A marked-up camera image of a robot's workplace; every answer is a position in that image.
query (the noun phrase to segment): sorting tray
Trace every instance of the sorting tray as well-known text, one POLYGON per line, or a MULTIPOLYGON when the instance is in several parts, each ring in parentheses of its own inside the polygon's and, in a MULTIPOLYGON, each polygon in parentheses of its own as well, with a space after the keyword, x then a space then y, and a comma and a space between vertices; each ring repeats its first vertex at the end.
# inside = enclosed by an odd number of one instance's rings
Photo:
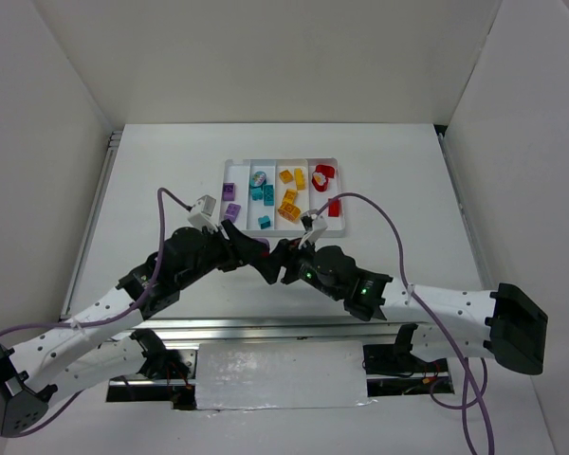
MULTIPOLYGON (((229 203, 238 204, 240 211, 234 224, 246 235, 253 237, 297 237, 303 233, 303 225, 300 218, 295 223, 291 223, 278 214, 278 207, 281 205, 286 189, 296 189, 295 180, 290 183, 283 183, 279 174, 284 170, 289 170, 294 174, 295 168, 303 170, 305 179, 305 190, 298 191, 295 199, 297 206, 302 213, 309 209, 319 209, 327 202, 329 197, 333 197, 341 192, 340 170, 338 161, 335 158, 299 158, 299 159, 228 159, 224 165, 223 181, 219 188, 220 205, 219 221, 224 219, 226 208, 229 203), (310 179, 316 166, 325 164, 335 168, 335 177, 329 179, 329 184, 325 192, 316 191, 310 179), (250 177, 263 171, 266 173, 266 183, 274 186, 274 205, 265 206, 263 200, 253 201, 250 195, 250 177), (222 189, 224 183, 234 184, 234 200, 224 201, 222 199, 222 189), (269 216, 271 226, 265 229, 259 227, 258 219, 262 216, 269 216)), ((327 221, 328 229, 322 237, 341 237, 343 236, 345 222, 343 205, 340 205, 340 216, 328 216, 328 209, 323 213, 327 221)))

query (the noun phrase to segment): wall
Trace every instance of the wall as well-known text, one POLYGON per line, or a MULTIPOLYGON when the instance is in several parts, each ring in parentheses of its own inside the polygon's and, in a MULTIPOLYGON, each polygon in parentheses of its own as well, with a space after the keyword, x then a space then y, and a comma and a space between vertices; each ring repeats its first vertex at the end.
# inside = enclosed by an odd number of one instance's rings
POLYGON ((35 0, 124 123, 449 123, 501 0, 35 0))
POLYGON ((569 454, 569 10, 505 0, 446 145, 492 278, 549 314, 534 379, 560 455, 569 454))
POLYGON ((0 329, 58 317, 106 139, 34 7, 1 0, 0 329))

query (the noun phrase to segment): red object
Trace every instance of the red object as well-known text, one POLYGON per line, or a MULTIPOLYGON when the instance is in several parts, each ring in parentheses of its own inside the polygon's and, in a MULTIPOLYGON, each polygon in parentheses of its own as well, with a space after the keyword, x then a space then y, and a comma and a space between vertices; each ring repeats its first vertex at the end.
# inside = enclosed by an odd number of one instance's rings
POLYGON ((314 188, 316 188, 316 191, 318 192, 325 192, 326 187, 329 185, 328 177, 326 177, 323 173, 319 173, 318 171, 312 173, 311 180, 312 185, 314 185, 314 188))
POLYGON ((335 168, 333 166, 327 166, 326 164, 319 164, 316 167, 317 173, 322 173, 327 178, 335 177, 335 168))
POLYGON ((337 201, 335 201, 333 204, 331 204, 329 206, 329 216, 332 216, 332 217, 340 216, 340 210, 341 210, 341 206, 340 206, 340 201, 338 199, 337 201))

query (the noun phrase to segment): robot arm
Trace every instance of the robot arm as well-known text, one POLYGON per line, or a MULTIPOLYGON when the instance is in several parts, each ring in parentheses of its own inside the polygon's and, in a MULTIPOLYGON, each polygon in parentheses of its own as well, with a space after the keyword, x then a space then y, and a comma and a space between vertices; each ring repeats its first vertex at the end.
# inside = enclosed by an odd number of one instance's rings
MULTIPOLYGON (((0 432, 16 436, 38 422, 68 395, 119 375, 153 377, 171 366, 187 367, 166 350, 150 330, 136 330, 119 342, 104 343, 135 327, 179 300, 184 290, 214 269, 229 272, 256 268, 273 284, 302 280, 333 300, 343 300, 361 320, 414 321, 403 325, 395 349, 426 361, 450 356, 449 344, 432 330, 430 317, 402 281, 356 267, 338 246, 316 250, 326 229, 321 217, 303 217, 301 239, 282 240, 270 253, 262 242, 242 234, 230 221, 211 221, 214 199, 198 200, 189 215, 193 227, 180 228, 164 244, 158 280, 147 300, 126 317, 82 328, 81 323, 110 319, 126 310, 146 289, 156 266, 156 253, 119 280, 102 299, 69 319, 71 329, 53 329, 7 349, 0 344, 0 432)), ((450 327, 467 356, 494 357, 510 370, 541 373, 547 316, 516 286, 500 285, 495 293, 462 292, 416 286, 432 310, 450 327)))

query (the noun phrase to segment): orange block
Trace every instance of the orange block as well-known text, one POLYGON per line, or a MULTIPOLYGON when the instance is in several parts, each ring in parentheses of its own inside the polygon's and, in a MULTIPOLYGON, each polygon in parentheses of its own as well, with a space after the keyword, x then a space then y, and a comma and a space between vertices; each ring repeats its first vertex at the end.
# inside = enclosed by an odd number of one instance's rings
POLYGON ((295 223, 302 214, 302 211, 299 207, 296 207, 293 204, 283 202, 283 204, 278 208, 278 214, 285 218, 285 220, 295 223))
POLYGON ((295 168, 295 185, 297 186, 297 191, 305 190, 305 178, 303 178, 303 169, 295 168))
POLYGON ((297 190, 292 190, 288 188, 286 189, 286 193, 284 194, 283 203, 288 202, 289 204, 294 204, 296 197, 297 197, 297 190))
POLYGON ((293 181, 293 174, 288 169, 285 169, 278 175, 281 177, 283 183, 288 183, 293 181))

